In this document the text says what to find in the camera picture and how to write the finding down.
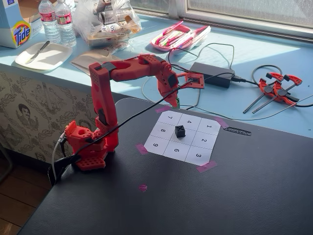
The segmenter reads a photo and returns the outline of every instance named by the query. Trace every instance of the tide logo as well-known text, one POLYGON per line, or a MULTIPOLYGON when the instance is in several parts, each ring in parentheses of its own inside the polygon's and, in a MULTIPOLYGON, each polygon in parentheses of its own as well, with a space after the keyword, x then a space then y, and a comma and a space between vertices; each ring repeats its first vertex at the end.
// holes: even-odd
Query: tide logo
POLYGON ((30 36, 30 26, 25 21, 17 22, 12 28, 12 39, 16 46, 22 45, 30 36))

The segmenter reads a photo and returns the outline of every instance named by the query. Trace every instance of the water bottle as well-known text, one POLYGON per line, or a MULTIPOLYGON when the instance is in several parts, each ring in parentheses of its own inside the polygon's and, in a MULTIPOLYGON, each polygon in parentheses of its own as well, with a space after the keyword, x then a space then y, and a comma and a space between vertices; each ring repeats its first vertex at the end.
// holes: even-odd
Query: water bottle
POLYGON ((64 0, 58 0, 55 7, 55 15, 61 33, 61 43, 67 47, 76 45, 76 36, 73 29, 72 15, 69 6, 64 0))
POLYGON ((38 7, 41 21, 44 25, 47 40, 60 43, 60 30, 55 17, 54 6, 49 0, 42 0, 38 7))

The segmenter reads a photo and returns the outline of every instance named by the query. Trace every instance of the black table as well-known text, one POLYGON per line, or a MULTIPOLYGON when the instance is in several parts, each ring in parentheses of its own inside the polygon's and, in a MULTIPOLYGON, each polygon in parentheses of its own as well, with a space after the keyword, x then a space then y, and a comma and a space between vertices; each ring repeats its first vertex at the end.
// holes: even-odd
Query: black table
MULTIPOLYGON (((119 122, 150 105, 118 101, 119 122)), ((121 127, 105 169, 70 166, 19 235, 313 234, 313 139, 226 120, 252 135, 221 129, 211 156, 218 166, 200 174, 139 154, 135 144, 145 143, 159 115, 153 108, 121 127)))

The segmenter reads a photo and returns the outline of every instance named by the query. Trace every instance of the patterned wallpaper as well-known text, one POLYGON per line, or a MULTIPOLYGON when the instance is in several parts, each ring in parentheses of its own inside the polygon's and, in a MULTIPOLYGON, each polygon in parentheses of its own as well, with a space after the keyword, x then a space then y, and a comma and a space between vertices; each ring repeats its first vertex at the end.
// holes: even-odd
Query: patterned wallpaper
MULTIPOLYGON (((44 162, 72 120, 95 130, 90 94, 0 71, 0 142, 8 149, 44 162)), ((66 155, 71 147, 66 143, 66 155)), ((56 159, 62 158, 61 149, 56 159)))

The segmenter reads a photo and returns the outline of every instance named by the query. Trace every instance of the window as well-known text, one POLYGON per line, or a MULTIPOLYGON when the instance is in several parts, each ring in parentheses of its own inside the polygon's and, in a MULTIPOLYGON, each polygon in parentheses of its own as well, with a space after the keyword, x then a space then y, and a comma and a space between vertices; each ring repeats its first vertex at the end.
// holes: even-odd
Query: window
POLYGON ((312 0, 130 0, 134 8, 230 25, 241 30, 313 39, 312 0))
POLYGON ((131 0, 133 8, 156 12, 168 12, 169 0, 131 0))
POLYGON ((188 9, 313 27, 311 0, 188 0, 188 9))

